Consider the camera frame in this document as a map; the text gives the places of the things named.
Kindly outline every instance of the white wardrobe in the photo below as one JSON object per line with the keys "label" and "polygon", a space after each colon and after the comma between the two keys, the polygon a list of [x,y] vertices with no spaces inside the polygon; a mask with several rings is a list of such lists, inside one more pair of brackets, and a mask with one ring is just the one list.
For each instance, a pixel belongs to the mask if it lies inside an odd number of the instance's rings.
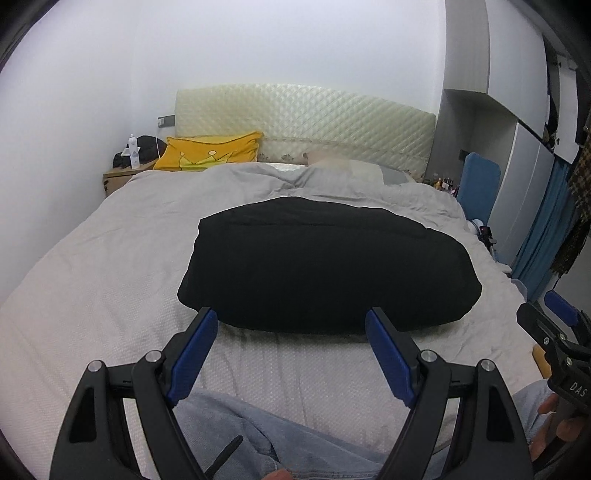
{"label": "white wardrobe", "polygon": [[446,0],[446,22],[444,91],[426,178],[459,181],[460,150],[499,165],[488,224],[499,260],[511,265],[554,164],[540,141],[550,108],[548,73],[558,110],[556,154],[569,162],[579,149],[576,75],[559,57],[548,71],[543,35],[510,0]]}
{"label": "white wardrobe", "polygon": [[511,154],[488,225],[499,260],[511,264],[544,198],[554,155],[525,127],[517,124]]}

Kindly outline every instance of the blue curtain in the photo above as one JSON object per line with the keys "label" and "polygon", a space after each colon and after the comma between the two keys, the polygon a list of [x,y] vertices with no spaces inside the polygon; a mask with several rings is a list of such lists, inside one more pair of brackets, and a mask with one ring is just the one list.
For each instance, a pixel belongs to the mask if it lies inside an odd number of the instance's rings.
{"label": "blue curtain", "polygon": [[570,165],[556,158],[538,215],[513,264],[513,278],[527,287],[535,301],[550,281],[550,265],[574,221],[574,200],[569,192]]}

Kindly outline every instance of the nightstand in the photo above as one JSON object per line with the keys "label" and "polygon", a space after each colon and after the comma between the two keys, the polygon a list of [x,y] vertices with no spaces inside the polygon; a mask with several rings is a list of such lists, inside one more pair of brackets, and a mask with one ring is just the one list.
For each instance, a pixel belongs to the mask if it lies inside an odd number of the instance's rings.
{"label": "nightstand", "polygon": [[103,185],[105,187],[105,196],[109,196],[115,190],[120,189],[123,185],[131,180],[131,177],[146,170],[152,170],[156,160],[150,163],[144,163],[139,166],[137,170],[127,168],[113,168],[103,175]]}

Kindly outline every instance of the wall outlet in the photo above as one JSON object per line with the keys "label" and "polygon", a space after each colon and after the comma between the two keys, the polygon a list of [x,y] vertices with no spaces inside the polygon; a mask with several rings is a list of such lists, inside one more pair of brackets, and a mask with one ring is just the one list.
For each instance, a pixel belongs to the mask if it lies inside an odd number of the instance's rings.
{"label": "wall outlet", "polygon": [[158,117],[158,128],[174,127],[174,125],[174,115]]}

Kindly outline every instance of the blue gripper pad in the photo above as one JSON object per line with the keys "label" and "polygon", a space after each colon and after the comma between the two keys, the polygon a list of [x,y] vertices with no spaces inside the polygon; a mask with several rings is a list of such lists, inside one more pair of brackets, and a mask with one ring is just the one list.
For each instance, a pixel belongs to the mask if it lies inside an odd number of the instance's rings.
{"label": "blue gripper pad", "polygon": [[550,290],[544,295],[544,304],[569,327],[574,327],[578,324],[579,311],[554,290]]}
{"label": "blue gripper pad", "polygon": [[394,397],[412,408],[416,395],[411,386],[410,369],[373,310],[365,316],[365,335]]}
{"label": "blue gripper pad", "polygon": [[166,398],[172,405],[187,398],[217,336],[217,315],[209,310],[171,370]]}

